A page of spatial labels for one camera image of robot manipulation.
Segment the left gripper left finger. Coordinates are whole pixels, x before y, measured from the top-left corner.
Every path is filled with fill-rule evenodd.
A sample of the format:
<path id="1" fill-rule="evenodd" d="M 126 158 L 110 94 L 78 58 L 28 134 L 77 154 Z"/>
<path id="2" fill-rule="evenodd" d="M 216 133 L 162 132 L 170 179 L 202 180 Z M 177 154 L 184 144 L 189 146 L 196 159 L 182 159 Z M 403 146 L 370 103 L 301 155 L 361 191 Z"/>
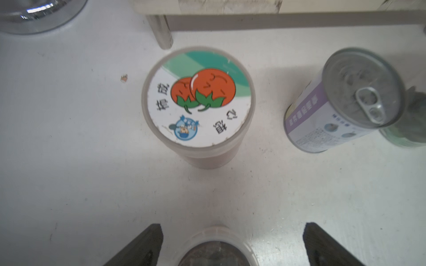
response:
<path id="1" fill-rule="evenodd" d="M 163 240 L 161 225 L 151 224 L 104 265 L 156 266 Z"/>

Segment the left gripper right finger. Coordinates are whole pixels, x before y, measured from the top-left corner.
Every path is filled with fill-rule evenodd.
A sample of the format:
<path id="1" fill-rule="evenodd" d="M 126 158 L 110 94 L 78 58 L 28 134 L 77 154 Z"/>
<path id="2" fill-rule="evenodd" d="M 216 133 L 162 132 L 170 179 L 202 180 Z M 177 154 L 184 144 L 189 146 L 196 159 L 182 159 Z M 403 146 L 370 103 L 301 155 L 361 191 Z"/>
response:
<path id="1" fill-rule="evenodd" d="M 310 266 L 364 265 L 314 222 L 306 223 L 303 241 Z"/>

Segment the small yellow-label seed cup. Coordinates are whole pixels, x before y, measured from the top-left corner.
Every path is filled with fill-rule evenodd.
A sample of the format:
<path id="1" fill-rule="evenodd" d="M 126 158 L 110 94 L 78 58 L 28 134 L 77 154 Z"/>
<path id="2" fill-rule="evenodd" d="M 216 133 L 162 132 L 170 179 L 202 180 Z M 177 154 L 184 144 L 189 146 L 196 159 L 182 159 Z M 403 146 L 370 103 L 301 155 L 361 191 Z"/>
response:
<path id="1" fill-rule="evenodd" d="M 226 226 L 211 226 L 190 237 L 176 253 L 175 266 L 258 266 L 245 238 Z"/>

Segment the tomato-lid seed jar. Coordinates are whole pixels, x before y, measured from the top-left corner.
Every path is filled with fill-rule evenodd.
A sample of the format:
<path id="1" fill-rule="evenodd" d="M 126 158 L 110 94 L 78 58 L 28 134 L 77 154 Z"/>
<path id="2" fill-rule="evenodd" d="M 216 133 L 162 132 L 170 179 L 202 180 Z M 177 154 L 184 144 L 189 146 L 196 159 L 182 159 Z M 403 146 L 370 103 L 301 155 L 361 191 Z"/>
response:
<path id="1" fill-rule="evenodd" d="M 214 169 L 237 154 L 256 106 L 243 64 L 211 47 L 188 47 L 158 61 L 142 89 L 153 134 L 189 164 Z"/>

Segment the silver pull-tab tin can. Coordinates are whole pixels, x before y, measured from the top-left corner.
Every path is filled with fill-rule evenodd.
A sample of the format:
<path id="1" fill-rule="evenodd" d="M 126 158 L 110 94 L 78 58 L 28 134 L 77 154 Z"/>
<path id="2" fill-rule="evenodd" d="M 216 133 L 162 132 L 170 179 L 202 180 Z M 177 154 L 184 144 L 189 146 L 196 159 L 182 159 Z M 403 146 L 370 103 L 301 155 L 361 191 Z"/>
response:
<path id="1" fill-rule="evenodd" d="M 289 106 L 284 129 L 307 153 L 322 153 L 395 124 L 406 109 L 406 86 L 380 55 L 362 48 L 332 54 Z"/>

